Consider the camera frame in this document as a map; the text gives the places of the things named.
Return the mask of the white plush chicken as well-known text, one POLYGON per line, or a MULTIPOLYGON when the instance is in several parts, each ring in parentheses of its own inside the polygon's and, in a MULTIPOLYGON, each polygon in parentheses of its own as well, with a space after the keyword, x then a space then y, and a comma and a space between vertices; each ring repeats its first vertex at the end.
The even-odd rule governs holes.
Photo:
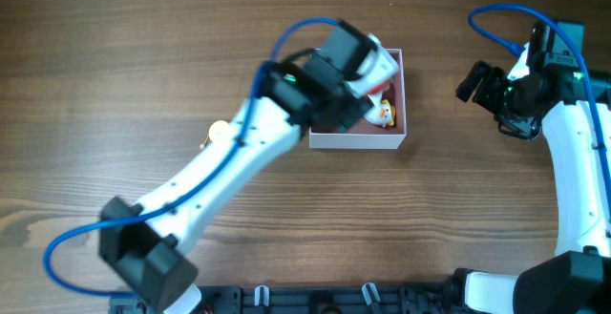
POLYGON ((372 107, 365 113, 364 118, 367 122, 383 127, 394 127, 396 109, 387 99, 382 98, 382 93, 370 94, 369 100, 372 107))

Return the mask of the yellow wooden rattle drum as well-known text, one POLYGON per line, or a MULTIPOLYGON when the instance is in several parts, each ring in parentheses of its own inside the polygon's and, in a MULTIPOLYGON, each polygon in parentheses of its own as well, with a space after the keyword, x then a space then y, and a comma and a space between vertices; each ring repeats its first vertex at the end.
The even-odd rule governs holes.
POLYGON ((201 150, 205 149, 209 144, 216 142, 223 138, 223 136, 230 131, 230 125, 225 120, 217 120, 215 121, 208 130, 208 134, 204 140, 199 145, 201 150))

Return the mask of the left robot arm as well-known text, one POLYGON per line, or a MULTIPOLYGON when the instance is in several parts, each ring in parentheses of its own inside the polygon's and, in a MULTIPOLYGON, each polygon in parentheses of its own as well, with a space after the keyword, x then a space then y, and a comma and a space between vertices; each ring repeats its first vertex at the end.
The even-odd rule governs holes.
POLYGON ((312 129, 345 131, 371 108, 373 89, 397 64, 372 34, 332 21, 320 48, 280 58, 291 26, 253 79, 226 133, 156 190, 100 212, 100 258, 154 313, 188 313, 201 299, 188 258, 206 226, 244 185, 312 129))

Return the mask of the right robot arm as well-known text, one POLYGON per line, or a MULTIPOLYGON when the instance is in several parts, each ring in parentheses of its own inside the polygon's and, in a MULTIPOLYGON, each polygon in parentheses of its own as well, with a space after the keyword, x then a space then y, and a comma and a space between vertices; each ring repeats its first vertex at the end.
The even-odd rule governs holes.
POLYGON ((584 26, 557 21, 568 42, 542 21, 509 72, 483 61, 457 97, 490 112, 498 130, 544 136, 558 201, 555 256, 517 276, 458 269, 446 302, 483 313, 607 313, 610 310, 610 75, 584 73, 577 57, 584 26))

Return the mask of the white cardboard box pink interior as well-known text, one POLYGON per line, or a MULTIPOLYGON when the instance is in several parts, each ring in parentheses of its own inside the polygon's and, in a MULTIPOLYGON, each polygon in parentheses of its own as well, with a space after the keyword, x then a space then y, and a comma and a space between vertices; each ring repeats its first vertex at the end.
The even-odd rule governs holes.
POLYGON ((401 49, 388 49, 399 66, 399 71, 390 81, 390 88, 382 98, 387 99, 395 109, 392 127, 376 126, 366 119, 360 120, 346 133, 323 133, 311 131, 310 149, 351 149, 351 150, 395 150, 407 135, 405 79, 403 52, 401 49))

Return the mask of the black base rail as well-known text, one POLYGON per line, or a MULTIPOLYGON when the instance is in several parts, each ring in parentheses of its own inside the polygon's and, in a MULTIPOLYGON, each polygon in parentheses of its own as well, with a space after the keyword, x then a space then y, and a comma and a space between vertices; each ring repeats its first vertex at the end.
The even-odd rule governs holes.
POLYGON ((443 314, 470 313, 461 304, 444 305, 441 283, 378 286, 365 283, 346 287, 280 287, 259 285, 204 286, 196 314, 443 314))

